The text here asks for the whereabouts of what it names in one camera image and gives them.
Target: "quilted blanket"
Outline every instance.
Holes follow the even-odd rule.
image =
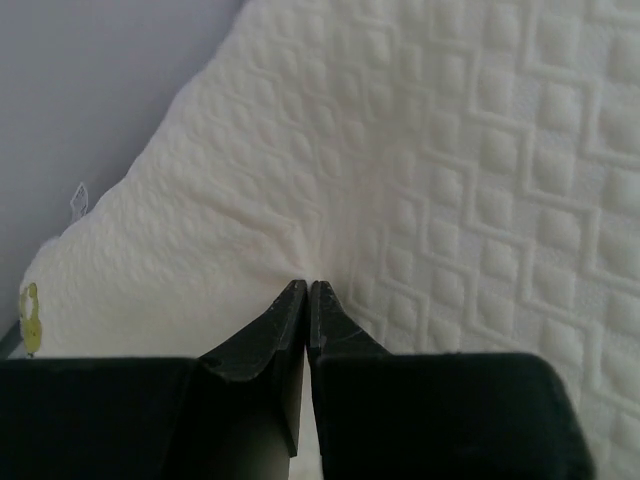
[[[23,334],[199,355],[326,279],[394,352],[546,358],[600,478],[637,478],[639,218],[640,2],[253,0],[34,259]]]

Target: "gray surface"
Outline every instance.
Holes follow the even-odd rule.
[[[243,0],[0,2],[0,338],[38,247],[127,171]]]

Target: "gray wall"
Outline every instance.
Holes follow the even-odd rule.
[[[0,338],[22,273],[127,171],[243,0],[0,1]]]

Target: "white quilted fabric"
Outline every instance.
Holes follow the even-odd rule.
[[[393,351],[540,354],[637,478],[639,112],[635,0],[253,0],[27,272],[39,354],[198,355],[324,278]]]

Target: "white fabric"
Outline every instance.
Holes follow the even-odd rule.
[[[253,0],[34,260],[38,353],[198,355],[324,278],[393,351],[542,355],[637,478],[639,112],[639,2]]]

